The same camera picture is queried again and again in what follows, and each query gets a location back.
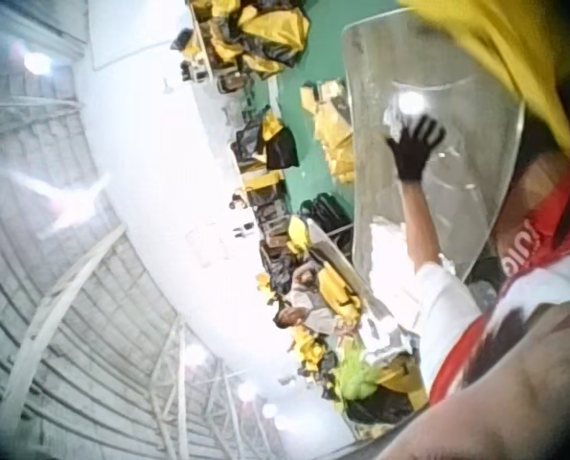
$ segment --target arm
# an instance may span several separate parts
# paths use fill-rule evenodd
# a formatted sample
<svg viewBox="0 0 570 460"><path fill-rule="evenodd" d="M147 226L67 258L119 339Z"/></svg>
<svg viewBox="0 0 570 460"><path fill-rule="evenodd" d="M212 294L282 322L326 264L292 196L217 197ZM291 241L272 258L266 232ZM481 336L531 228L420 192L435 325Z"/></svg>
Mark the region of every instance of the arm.
<svg viewBox="0 0 570 460"><path fill-rule="evenodd" d="M301 283L302 275L308 271L316 271L316 262L312 259L295 268L293 271L293 283Z"/></svg>
<svg viewBox="0 0 570 460"><path fill-rule="evenodd" d="M421 184L402 183L401 198L406 220L408 256L415 266L415 272L427 263L439 265L438 235Z"/></svg>
<svg viewBox="0 0 570 460"><path fill-rule="evenodd" d="M408 255L415 271L426 263L440 263L438 235L421 187L422 172L429 155L446 136L442 127L434 137L437 126L435 120L423 115L414 130L410 126L404 126L399 142L393 138L387 139L401 181Z"/></svg>

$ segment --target yellow clothing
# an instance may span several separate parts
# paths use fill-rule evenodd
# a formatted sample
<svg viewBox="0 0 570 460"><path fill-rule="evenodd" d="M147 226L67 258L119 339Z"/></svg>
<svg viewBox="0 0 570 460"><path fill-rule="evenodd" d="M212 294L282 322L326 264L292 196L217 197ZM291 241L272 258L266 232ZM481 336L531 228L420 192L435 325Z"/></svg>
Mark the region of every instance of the yellow clothing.
<svg viewBox="0 0 570 460"><path fill-rule="evenodd" d="M570 126L557 94L570 75L570 34L556 11L541 0L400 2L449 32L547 124L570 157Z"/></svg>
<svg viewBox="0 0 570 460"><path fill-rule="evenodd" d="M295 51L304 51L306 48L310 23L297 8L257 15L255 8L246 7L242 10L239 24L247 34L287 45Z"/></svg>

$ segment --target man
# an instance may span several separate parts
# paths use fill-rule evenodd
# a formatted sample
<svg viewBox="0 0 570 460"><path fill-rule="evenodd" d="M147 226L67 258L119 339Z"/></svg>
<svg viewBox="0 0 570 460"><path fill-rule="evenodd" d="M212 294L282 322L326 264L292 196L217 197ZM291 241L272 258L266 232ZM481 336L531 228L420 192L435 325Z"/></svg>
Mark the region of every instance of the man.
<svg viewBox="0 0 570 460"><path fill-rule="evenodd" d="M421 186L431 151L445 138L436 129L436 121L423 116L398 142L387 141L421 292L421 369L431 406L379 458L548 458L570 430L570 225L566 231L562 225L570 214L570 173L519 219L532 236L514 237L513 246L532 244L522 248L485 318L467 288L440 265ZM534 170L519 180L530 180ZM496 238L507 241L508 233Z"/></svg>
<svg viewBox="0 0 570 460"><path fill-rule="evenodd" d="M310 260L295 269L291 291L286 296L288 305L274 316L274 323L280 329L303 324L325 335L352 332L351 328L341 324L316 286L316 275L321 268L321 265Z"/></svg>

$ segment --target yellow bag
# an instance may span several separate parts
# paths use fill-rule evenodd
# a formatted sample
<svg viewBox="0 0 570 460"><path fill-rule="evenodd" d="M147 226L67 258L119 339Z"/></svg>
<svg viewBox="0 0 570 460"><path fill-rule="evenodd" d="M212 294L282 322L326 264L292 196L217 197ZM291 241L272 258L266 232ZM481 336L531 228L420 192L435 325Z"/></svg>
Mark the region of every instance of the yellow bag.
<svg viewBox="0 0 570 460"><path fill-rule="evenodd" d="M317 343L314 337L304 326L291 328L293 335L293 351L297 359L306 362L306 369L310 372L318 372L318 364L327 352L324 345Z"/></svg>
<svg viewBox="0 0 570 460"><path fill-rule="evenodd" d="M280 122L273 110L268 110L263 115L262 120L262 138L265 142L269 141L272 137L283 129L283 124Z"/></svg>
<svg viewBox="0 0 570 460"><path fill-rule="evenodd" d="M239 10L239 0L212 0L212 16L227 17Z"/></svg>
<svg viewBox="0 0 570 460"><path fill-rule="evenodd" d="M243 52L241 45L225 42L216 21L210 20L208 21L208 24L210 27L210 41L218 56L223 62L235 61L236 57L241 55Z"/></svg>
<svg viewBox="0 0 570 460"><path fill-rule="evenodd" d="M195 8L201 8L206 9L206 8L210 8L210 5L212 5L213 0L191 0L191 4L195 7Z"/></svg>
<svg viewBox="0 0 570 460"><path fill-rule="evenodd" d="M317 274L321 295L346 324L351 326L357 324L361 312L361 300L329 262L324 262L323 266L324 268Z"/></svg>
<svg viewBox="0 0 570 460"><path fill-rule="evenodd" d="M297 216L291 216L291 220L288 223L287 233L291 243L291 245L288 245L291 252L294 254L303 254L308 252L308 248L311 245L310 234L308 227L303 220Z"/></svg>
<svg viewBox="0 0 570 460"><path fill-rule="evenodd" d="M314 115L318 108L314 88L312 86L302 86L300 88L300 98L302 100L302 108Z"/></svg>
<svg viewBox="0 0 570 460"><path fill-rule="evenodd" d="M185 46L185 49L182 50L182 56L189 61L194 61L195 58L199 53L201 53L201 45L199 44L199 37L197 36L197 32L193 31L193 35L191 35L191 39Z"/></svg>
<svg viewBox="0 0 570 460"><path fill-rule="evenodd" d="M244 7L238 19L238 27L242 27L245 23L247 23L251 19L257 17L257 14L259 14L259 12L255 7L251 5L249 5L248 7Z"/></svg>
<svg viewBox="0 0 570 460"><path fill-rule="evenodd" d="M306 48L310 26L306 17L297 8L257 15L257 10L253 7L242 10L239 25L247 34L287 45L295 51L303 51Z"/></svg>
<svg viewBox="0 0 570 460"><path fill-rule="evenodd" d="M280 62L258 56L243 55L242 59L252 70L260 74L266 74L267 76L278 74L285 68Z"/></svg>
<svg viewBox="0 0 570 460"><path fill-rule="evenodd" d="M452 37L523 99L570 157L557 85L570 75L570 32L539 0L400 0Z"/></svg>
<svg viewBox="0 0 570 460"><path fill-rule="evenodd" d="M353 127L331 102L320 103L314 116L314 137L327 150L333 150L353 136Z"/></svg>

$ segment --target ceiling light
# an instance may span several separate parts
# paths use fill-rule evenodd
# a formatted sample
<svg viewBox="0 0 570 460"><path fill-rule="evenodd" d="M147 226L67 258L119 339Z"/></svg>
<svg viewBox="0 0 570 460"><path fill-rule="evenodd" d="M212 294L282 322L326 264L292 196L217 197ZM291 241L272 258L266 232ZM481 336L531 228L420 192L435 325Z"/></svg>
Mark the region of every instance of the ceiling light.
<svg viewBox="0 0 570 460"><path fill-rule="evenodd" d="M287 431L291 429L291 421L284 415L277 415L274 418L274 426L280 431Z"/></svg>
<svg viewBox="0 0 570 460"><path fill-rule="evenodd" d="M41 53L27 53L25 67L34 75L46 75L51 72L52 60Z"/></svg>
<svg viewBox="0 0 570 460"><path fill-rule="evenodd" d="M278 414L278 407L271 403L264 404L262 414L266 419L273 419Z"/></svg>
<svg viewBox="0 0 570 460"><path fill-rule="evenodd" d="M238 397L245 403L250 403L257 395L257 388L250 381L246 381L238 387Z"/></svg>
<svg viewBox="0 0 570 460"><path fill-rule="evenodd" d="M404 115L421 115L427 108L427 101L421 93L406 91L398 94L398 108Z"/></svg>
<svg viewBox="0 0 570 460"><path fill-rule="evenodd" d="M185 350L185 361L188 366L201 366L208 358L208 352L196 343L189 345Z"/></svg>

